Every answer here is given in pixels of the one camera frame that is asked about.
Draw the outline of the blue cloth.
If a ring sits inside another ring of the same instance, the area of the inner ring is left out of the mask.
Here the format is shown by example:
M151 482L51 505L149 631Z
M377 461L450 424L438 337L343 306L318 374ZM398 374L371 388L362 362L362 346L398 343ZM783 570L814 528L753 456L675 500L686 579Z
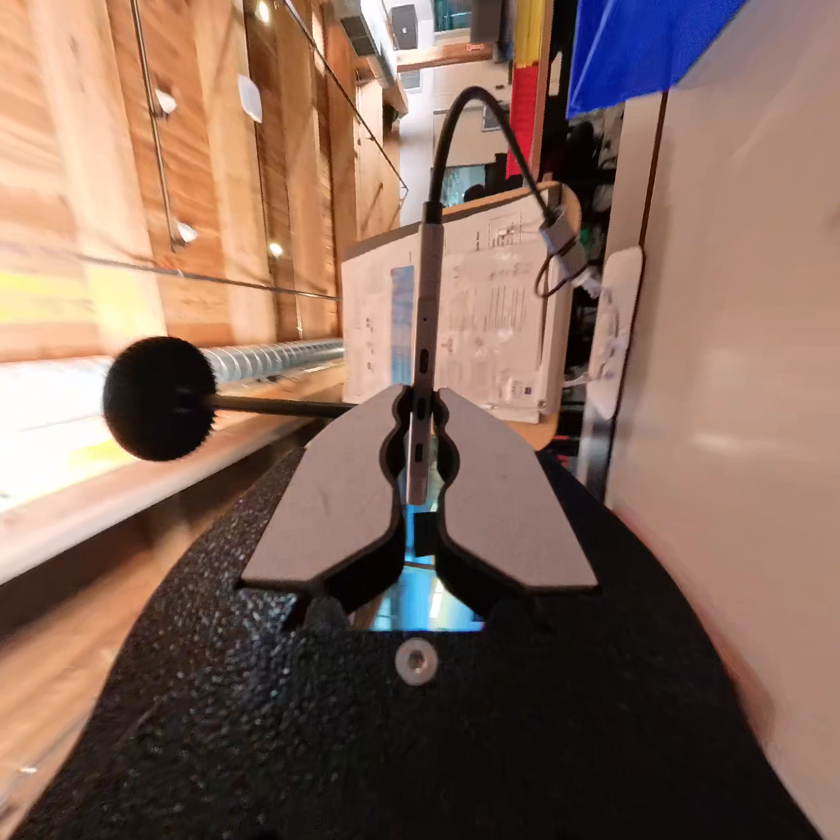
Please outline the blue cloth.
M569 119L670 89L734 19L743 1L580 1Z

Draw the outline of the silver ventilation duct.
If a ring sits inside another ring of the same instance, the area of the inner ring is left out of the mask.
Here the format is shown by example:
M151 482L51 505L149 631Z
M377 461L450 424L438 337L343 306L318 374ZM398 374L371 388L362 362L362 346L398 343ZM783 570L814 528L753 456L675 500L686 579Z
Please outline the silver ventilation duct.
M200 352L221 386L277 379L289 371L318 370L343 360L344 343L341 339L315 339L220 346Z

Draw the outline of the white printed cardboard box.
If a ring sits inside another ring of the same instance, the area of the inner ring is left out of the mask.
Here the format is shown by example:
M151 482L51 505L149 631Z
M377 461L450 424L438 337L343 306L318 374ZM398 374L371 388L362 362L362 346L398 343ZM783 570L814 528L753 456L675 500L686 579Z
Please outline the white printed cardboard box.
M341 265L344 397L363 403L410 385L419 296L418 226L359 245ZM437 317L435 389L455 391L494 417L539 420L543 303L533 291L538 256L495 248L444 257Z

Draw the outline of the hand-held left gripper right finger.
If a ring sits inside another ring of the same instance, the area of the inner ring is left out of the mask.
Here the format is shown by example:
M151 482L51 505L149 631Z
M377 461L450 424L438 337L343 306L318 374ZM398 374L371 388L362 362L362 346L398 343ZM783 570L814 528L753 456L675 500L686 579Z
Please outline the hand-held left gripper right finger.
M444 588L481 618L505 602L595 592L595 572L532 446L448 388L437 393L434 420Z

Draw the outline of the white instruction sheet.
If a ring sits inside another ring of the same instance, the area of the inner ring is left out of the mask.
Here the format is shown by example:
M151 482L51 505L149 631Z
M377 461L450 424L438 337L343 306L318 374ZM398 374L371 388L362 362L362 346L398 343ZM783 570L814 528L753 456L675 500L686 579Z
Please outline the white instruction sheet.
M544 256L543 214L529 193L506 193L446 208L444 257L492 249L527 248Z

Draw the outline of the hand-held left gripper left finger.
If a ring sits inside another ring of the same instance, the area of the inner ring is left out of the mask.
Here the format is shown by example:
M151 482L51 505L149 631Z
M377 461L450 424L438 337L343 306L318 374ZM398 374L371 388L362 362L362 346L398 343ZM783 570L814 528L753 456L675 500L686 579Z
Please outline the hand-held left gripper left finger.
M240 584L330 597L353 613L399 578L406 524L398 477L412 391L391 385L307 446Z

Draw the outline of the black foam microphone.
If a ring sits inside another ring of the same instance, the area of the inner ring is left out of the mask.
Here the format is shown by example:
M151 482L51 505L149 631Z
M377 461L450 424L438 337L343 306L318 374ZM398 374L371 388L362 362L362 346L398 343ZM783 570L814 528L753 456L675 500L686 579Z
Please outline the black foam microphone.
M219 412L333 420L353 408L346 402L221 394L207 354L173 337L142 339L121 352L101 395L114 440L130 455L153 462L181 459L202 446Z

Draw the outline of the red yellow banner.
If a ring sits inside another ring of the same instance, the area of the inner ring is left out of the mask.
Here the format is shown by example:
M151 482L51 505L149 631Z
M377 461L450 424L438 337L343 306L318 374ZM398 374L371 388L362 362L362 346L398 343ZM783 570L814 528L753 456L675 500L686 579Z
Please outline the red yellow banner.
M553 3L511 2L510 125L531 175L539 174L539 147L548 89Z

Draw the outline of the grey USB plug adapter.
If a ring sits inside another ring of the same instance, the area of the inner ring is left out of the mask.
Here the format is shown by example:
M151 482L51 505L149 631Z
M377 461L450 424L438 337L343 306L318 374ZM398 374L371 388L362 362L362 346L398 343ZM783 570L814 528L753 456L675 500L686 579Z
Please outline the grey USB plug adapter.
M602 293L599 275L590 268L585 249L560 206L550 210L540 234L546 248L545 259L534 281L534 294L542 300L551 298L566 286L582 288L593 300Z

